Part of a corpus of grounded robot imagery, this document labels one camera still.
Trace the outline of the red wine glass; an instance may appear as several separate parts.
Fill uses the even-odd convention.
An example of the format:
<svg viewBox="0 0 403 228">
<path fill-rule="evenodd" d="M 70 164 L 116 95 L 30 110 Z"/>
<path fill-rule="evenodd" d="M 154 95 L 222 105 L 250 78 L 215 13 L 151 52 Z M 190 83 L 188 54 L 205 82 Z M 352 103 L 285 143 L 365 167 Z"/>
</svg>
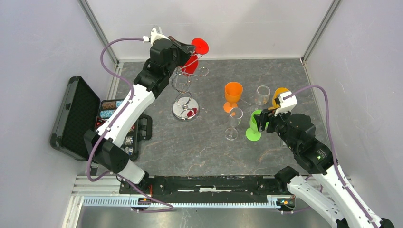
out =
<svg viewBox="0 0 403 228">
<path fill-rule="evenodd" d="M 183 66 L 180 66 L 180 70 L 186 76 L 193 75 L 198 67 L 199 59 L 210 50 L 208 43 L 202 38 L 194 38 L 191 44 L 195 46 L 195 50 L 189 60 Z"/>
</svg>

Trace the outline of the green wine glass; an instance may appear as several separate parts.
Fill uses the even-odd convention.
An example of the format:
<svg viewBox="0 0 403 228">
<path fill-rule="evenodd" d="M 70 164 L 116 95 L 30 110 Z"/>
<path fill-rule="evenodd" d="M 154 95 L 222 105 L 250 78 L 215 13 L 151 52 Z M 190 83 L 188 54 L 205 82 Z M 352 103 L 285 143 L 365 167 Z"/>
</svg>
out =
<svg viewBox="0 0 403 228">
<path fill-rule="evenodd" d="M 261 112 L 262 110 L 256 110 L 251 114 L 249 128 L 245 132 L 247 139 L 253 142 L 258 141 L 261 138 L 261 132 L 258 131 L 257 122 L 254 118 L 254 115 L 257 114 L 259 116 Z"/>
</svg>

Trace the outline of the clear wine glass front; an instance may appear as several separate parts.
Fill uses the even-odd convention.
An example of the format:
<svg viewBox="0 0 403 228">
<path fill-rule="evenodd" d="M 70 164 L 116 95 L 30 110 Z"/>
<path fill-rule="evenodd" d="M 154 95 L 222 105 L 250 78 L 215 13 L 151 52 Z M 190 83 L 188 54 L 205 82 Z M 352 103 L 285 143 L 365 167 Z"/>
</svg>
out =
<svg viewBox="0 0 403 228">
<path fill-rule="evenodd" d="M 249 108 L 249 112 L 253 113 L 256 110 L 261 110 L 269 101 L 270 93 L 271 89 L 268 86 L 260 85 L 253 96 L 253 104 Z"/>
</svg>

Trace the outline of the clear wine glass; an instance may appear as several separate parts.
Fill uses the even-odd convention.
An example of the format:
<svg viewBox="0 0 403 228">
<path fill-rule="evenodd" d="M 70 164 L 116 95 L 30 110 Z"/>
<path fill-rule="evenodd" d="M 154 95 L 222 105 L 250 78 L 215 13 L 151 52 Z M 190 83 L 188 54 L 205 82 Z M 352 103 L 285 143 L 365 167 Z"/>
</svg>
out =
<svg viewBox="0 0 403 228">
<path fill-rule="evenodd" d="M 253 104 L 249 108 L 249 112 L 253 113 L 256 110 L 261 110 L 269 101 L 270 93 L 271 89 L 268 86 L 260 85 L 253 96 Z"/>
<path fill-rule="evenodd" d="M 225 131 L 225 137 L 227 140 L 234 141 L 238 137 L 238 130 L 236 128 L 241 123 L 243 111 L 238 107 L 232 108 L 229 115 L 229 127 Z"/>
</svg>

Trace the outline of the yellow wine glass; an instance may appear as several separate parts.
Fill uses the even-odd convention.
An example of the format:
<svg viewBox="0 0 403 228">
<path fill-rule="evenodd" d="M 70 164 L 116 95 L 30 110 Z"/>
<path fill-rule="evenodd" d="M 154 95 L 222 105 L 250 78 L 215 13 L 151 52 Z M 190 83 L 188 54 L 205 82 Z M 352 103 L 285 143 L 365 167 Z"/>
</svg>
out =
<svg viewBox="0 0 403 228">
<path fill-rule="evenodd" d="M 286 92 L 289 92 L 289 90 L 287 88 L 284 88 L 284 87 L 280 87 L 280 88 L 276 89 L 276 91 L 274 92 L 274 95 L 272 97 L 272 108 L 273 109 L 277 109 L 277 108 L 280 107 L 280 105 L 277 102 L 277 99 L 278 99 L 280 94 L 286 93 Z"/>
</svg>

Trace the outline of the orange wine glass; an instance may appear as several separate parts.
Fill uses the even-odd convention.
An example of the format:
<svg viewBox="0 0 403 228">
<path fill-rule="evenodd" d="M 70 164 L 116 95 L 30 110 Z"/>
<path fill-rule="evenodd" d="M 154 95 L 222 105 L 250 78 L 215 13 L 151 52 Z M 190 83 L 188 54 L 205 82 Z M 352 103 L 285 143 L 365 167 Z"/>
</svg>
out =
<svg viewBox="0 0 403 228">
<path fill-rule="evenodd" d="M 243 86 L 239 82 L 229 82 L 224 88 L 226 103 L 223 105 L 225 112 L 229 113 L 232 108 L 237 108 L 237 102 L 243 93 Z"/>
</svg>

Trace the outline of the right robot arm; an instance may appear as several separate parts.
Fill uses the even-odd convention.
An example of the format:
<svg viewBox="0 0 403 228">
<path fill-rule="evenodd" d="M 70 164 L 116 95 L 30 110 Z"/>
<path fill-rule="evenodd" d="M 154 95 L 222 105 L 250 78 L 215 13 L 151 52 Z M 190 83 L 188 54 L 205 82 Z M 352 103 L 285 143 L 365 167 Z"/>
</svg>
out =
<svg viewBox="0 0 403 228">
<path fill-rule="evenodd" d="M 281 194 L 301 198 L 334 228 L 393 228 L 376 215 L 357 194 L 342 172 L 332 151 L 315 137 L 316 127 L 305 114 L 274 115 L 265 109 L 251 116 L 259 131 L 276 133 L 293 152 L 298 165 L 327 190 L 329 197 L 311 189 L 299 173 L 287 166 L 275 175 L 274 186 Z"/>
</svg>

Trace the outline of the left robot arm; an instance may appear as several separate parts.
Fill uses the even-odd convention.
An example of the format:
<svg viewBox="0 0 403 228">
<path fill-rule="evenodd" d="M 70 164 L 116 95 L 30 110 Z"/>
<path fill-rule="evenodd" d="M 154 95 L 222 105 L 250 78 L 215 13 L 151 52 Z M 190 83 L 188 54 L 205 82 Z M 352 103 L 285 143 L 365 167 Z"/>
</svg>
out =
<svg viewBox="0 0 403 228">
<path fill-rule="evenodd" d="M 97 132 L 88 130 L 84 136 L 89 153 L 87 169 L 95 161 L 130 182 L 132 189 L 140 194 L 149 189 L 146 172 L 130 160 L 121 145 L 140 115 L 168 86 L 175 69 L 185 65 L 196 50 L 195 45 L 182 43 L 171 36 L 158 38 L 151 44 L 150 57 L 133 82 L 109 71 L 125 81 L 130 92 Z"/>
</svg>

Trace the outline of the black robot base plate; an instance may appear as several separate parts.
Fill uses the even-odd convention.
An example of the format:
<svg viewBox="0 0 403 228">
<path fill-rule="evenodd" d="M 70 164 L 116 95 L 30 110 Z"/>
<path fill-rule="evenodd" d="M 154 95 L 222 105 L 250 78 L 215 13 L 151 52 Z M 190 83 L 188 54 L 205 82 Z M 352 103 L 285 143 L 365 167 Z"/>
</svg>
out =
<svg viewBox="0 0 403 228">
<path fill-rule="evenodd" d="M 137 185 L 148 196 L 168 204 L 264 203 L 267 196 L 294 200 L 274 176 L 151 176 Z"/>
</svg>

